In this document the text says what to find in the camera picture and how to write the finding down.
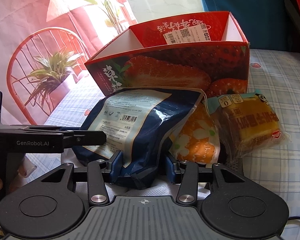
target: packaged bread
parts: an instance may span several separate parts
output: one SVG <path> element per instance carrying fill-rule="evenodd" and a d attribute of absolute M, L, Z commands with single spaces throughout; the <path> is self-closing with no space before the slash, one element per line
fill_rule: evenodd
<path fill-rule="evenodd" d="M 172 141 L 170 153 L 179 161 L 215 163 L 218 160 L 218 130 L 203 103 L 197 106 Z"/>
<path fill-rule="evenodd" d="M 229 161 L 287 139 L 278 116 L 259 90 L 209 98 L 208 107 Z"/>

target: orange packaged snack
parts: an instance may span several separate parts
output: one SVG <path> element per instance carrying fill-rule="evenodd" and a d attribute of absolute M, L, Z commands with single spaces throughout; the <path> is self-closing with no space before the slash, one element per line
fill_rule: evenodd
<path fill-rule="evenodd" d="M 199 104 L 186 121 L 173 140 L 170 152 L 179 161 L 217 162 L 220 152 L 218 130 L 204 104 Z"/>

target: plastic wrapper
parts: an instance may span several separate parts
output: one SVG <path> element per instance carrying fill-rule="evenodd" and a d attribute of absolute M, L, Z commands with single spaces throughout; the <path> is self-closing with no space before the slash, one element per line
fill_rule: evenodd
<path fill-rule="evenodd" d="M 215 163 L 218 160 L 218 130 L 203 103 L 198 105 L 172 141 L 170 152 L 177 160 L 197 163 Z"/>
<path fill-rule="evenodd" d="M 209 98 L 208 107 L 230 162 L 287 142 L 278 116 L 259 90 Z"/>
<path fill-rule="evenodd" d="M 102 130 L 101 146 L 73 147 L 77 159 L 87 165 L 123 152 L 123 166 L 112 183 L 143 189 L 155 179 L 160 153 L 167 151 L 168 136 L 189 118 L 204 92 L 185 88 L 124 88 L 100 100 L 81 130 Z"/>

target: checkered fabric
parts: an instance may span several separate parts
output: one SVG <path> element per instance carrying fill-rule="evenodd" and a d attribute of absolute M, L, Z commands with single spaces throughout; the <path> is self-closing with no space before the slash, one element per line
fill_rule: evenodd
<path fill-rule="evenodd" d="M 251 49 L 250 62 L 248 92 L 263 92 L 290 134 L 291 142 L 244 157 L 244 174 L 280 195 L 291 216 L 300 216 L 300 54 Z M 100 89 L 91 77 L 86 77 L 67 94 L 45 124 L 81 126 L 86 110 L 91 110 L 101 98 Z M 38 166 L 28 180 L 60 164 L 59 155 L 28 156 Z M 300 240 L 300 222 L 289 222 L 282 237 Z"/>
<path fill-rule="evenodd" d="M 281 196 L 290 216 L 300 216 L 300 54 L 252 49 L 250 62 L 248 92 L 263 92 L 291 142 L 243 158 L 244 174 Z M 289 222 L 282 237 L 300 240 L 300 222 Z"/>

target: metal screw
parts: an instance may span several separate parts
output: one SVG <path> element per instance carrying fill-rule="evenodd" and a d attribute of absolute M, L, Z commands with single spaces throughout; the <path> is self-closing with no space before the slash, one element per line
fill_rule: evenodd
<path fill-rule="evenodd" d="M 91 201 L 95 203 L 102 203 L 107 200 L 106 196 L 103 195 L 94 195 L 91 197 Z"/>
<path fill-rule="evenodd" d="M 182 195 L 179 197 L 179 200 L 184 203 L 190 203 L 194 201 L 194 197 L 191 195 Z"/>

